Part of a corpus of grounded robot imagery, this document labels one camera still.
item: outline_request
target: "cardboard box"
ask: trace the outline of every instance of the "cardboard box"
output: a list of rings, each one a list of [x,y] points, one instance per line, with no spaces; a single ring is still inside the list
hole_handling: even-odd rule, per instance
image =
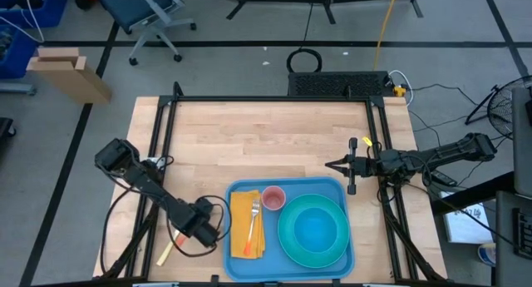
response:
[[[78,48],[38,48],[38,57],[27,65],[74,101],[109,103],[111,89],[86,64]]]

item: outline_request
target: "chair leg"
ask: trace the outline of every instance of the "chair leg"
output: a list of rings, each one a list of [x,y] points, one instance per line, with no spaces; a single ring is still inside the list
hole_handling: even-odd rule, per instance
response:
[[[174,21],[166,24],[165,27],[168,28],[168,27],[185,25],[185,24],[194,24],[194,19],[193,18],[186,18],[186,19],[181,19],[181,20],[174,20]]]
[[[132,66],[135,66],[138,64],[138,61],[135,58],[135,53],[144,46],[144,44],[148,41],[148,35],[150,35],[150,31],[144,31],[142,35],[140,35],[139,40],[136,42],[135,46],[133,47],[133,50],[130,53],[130,64]]]
[[[170,41],[170,39],[168,39],[168,37],[166,36],[166,34],[161,30],[159,33],[159,37],[160,39],[165,42],[166,46],[168,46],[168,48],[170,48],[172,50],[172,52],[174,52],[175,56],[174,56],[174,60],[176,60],[177,62],[179,62],[181,60],[181,55],[180,53],[177,51],[177,48],[174,47],[174,44],[172,44],[172,42]]]

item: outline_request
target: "yellow cable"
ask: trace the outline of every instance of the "yellow cable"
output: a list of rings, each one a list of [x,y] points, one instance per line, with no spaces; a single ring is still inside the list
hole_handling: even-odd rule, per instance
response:
[[[384,32],[386,31],[386,25],[388,23],[388,18],[390,18],[390,15],[392,14],[393,3],[395,1],[396,0],[392,0],[390,2],[390,7],[388,8],[388,12],[386,13],[386,17],[384,18],[384,23],[382,24],[381,36],[379,37],[379,42],[377,43],[377,51],[375,52],[375,60],[373,61],[373,71],[376,71],[377,69],[377,64],[379,62],[379,53],[381,52],[382,38],[384,37]]]

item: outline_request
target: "paper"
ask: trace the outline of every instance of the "paper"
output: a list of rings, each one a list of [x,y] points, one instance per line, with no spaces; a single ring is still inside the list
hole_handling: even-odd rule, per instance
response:
[[[452,192],[441,192],[440,196],[443,199],[445,196],[452,194]],[[462,210],[475,217],[482,224],[489,226],[482,204],[471,205]],[[491,233],[487,229],[477,224],[461,211],[447,213],[444,215],[443,220],[446,224],[447,239],[449,242],[475,245],[493,242]]]

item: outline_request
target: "chair wheel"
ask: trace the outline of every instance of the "chair wheel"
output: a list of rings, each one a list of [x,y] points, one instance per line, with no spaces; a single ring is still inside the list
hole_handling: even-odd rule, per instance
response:
[[[9,130],[7,130],[8,137],[14,137],[16,134],[17,134],[17,129],[15,129],[14,127],[11,127],[9,128]]]
[[[89,8],[92,7],[92,4],[94,4],[93,0],[75,0],[75,2],[76,6],[83,11],[89,10]]]

